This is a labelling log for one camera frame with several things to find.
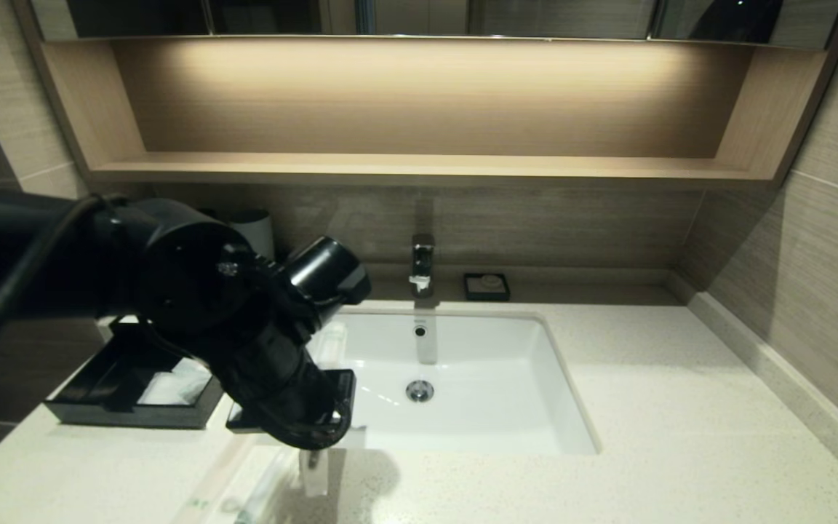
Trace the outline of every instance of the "wooden shelf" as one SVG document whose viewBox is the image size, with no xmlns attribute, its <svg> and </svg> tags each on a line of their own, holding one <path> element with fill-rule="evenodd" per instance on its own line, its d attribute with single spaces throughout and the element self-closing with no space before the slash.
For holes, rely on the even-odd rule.
<svg viewBox="0 0 838 524">
<path fill-rule="evenodd" d="M 713 159 L 587 156 L 145 153 L 92 170 L 96 179 L 154 183 L 641 186 L 735 188 L 758 183 Z"/>
<path fill-rule="evenodd" d="M 838 61 L 665 42 L 40 40 L 84 176 L 147 183 L 779 186 Z"/>
</svg>

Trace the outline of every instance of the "black tray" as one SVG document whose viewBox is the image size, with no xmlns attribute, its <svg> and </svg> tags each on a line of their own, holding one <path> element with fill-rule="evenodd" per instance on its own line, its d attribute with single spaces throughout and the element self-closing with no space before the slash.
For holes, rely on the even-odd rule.
<svg viewBox="0 0 838 524">
<path fill-rule="evenodd" d="M 218 379 L 212 377 L 192 405 L 138 404 L 154 373 L 172 370 L 180 357 L 147 342 L 140 326 L 116 322 L 112 328 L 112 341 L 44 405 L 64 424 L 205 428 L 222 398 Z"/>
</svg>

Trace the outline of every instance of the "soap dish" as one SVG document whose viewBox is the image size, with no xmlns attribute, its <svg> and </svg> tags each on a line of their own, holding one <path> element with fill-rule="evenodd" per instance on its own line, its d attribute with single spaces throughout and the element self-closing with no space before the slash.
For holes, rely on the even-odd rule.
<svg viewBox="0 0 838 524">
<path fill-rule="evenodd" d="M 469 301 L 509 302 L 509 283 L 503 273 L 465 273 Z"/>
</svg>

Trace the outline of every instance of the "white sink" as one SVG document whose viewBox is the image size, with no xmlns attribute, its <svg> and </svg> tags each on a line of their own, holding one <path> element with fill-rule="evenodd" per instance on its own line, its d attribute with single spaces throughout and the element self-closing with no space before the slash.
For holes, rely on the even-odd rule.
<svg viewBox="0 0 838 524">
<path fill-rule="evenodd" d="M 419 363 L 417 342 L 433 344 L 436 364 Z M 339 314 L 309 349 L 320 365 L 358 377 L 352 429 L 340 448 L 596 453 L 537 319 Z M 432 398 L 410 400 L 413 381 L 432 384 Z"/>
</svg>

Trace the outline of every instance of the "white quartz countertop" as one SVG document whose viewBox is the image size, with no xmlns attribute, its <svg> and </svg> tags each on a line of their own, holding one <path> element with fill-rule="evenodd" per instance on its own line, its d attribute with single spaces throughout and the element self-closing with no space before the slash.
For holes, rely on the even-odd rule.
<svg viewBox="0 0 838 524">
<path fill-rule="evenodd" d="M 439 310 L 542 316 L 599 454 L 332 450 L 332 494 L 285 492 L 279 522 L 838 522 L 838 461 L 683 306 Z M 229 404 L 206 431 L 61 426 L 37 408 L 0 444 L 0 522 L 171 521 L 235 438 Z M 276 450 L 254 448 L 243 475 Z"/>
</svg>

